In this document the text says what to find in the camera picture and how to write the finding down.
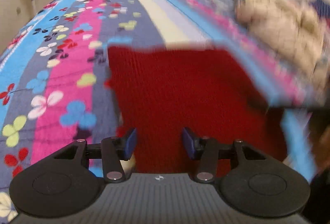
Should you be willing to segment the colourful striped floral bedspread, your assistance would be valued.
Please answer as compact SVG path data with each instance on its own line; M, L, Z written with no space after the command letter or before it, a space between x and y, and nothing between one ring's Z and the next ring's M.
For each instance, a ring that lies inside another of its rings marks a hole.
M281 117L287 155L279 161L310 186L303 210L281 218L246 215L211 184L194 181L197 161L187 173L139 173L133 151L121 162L126 180L107 184L86 209L60 218L19 213L9 186L20 172L77 139L99 144L131 130L118 134L123 117L108 84L114 46L229 53L264 97L251 107ZM1 223L307 223L317 167L303 106L313 101L313 88L291 66L200 0L55 0L1 56Z

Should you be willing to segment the cream patterned quilt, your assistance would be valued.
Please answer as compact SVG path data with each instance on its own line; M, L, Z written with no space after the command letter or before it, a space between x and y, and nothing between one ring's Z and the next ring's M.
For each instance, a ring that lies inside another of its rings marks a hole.
M293 0L238 0L236 18L317 89L325 89L329 78L327 26L311 5Z

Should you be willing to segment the red knitted garment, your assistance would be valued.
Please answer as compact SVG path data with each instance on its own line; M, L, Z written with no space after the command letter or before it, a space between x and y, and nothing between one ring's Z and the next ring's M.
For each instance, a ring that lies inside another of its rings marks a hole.
M137 131L139 173L187 173L195 169L181 132L231 144L241 139L277 160L287 147L278 114L251 107L264 101L248 75L225 50L108 49L111 77L123 125Z

